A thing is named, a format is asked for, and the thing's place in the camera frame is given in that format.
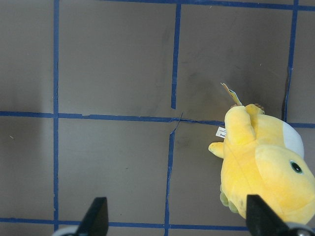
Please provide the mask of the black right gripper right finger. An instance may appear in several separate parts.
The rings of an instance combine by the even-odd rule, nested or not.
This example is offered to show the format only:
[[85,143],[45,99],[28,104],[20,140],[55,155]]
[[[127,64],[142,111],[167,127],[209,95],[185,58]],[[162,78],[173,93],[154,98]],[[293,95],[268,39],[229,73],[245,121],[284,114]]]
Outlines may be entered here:
[[246,226],[252,236],[285,236],[289,231],[259,195],[247,195]]

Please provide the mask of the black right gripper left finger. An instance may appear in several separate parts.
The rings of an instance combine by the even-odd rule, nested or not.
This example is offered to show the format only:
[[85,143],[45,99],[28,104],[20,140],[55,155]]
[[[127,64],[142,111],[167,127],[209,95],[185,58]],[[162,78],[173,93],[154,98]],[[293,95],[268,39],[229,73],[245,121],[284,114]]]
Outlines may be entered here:
[[106,197],[96,197],[86,212],[77,236],[106,236],[109,229],[108,205]]

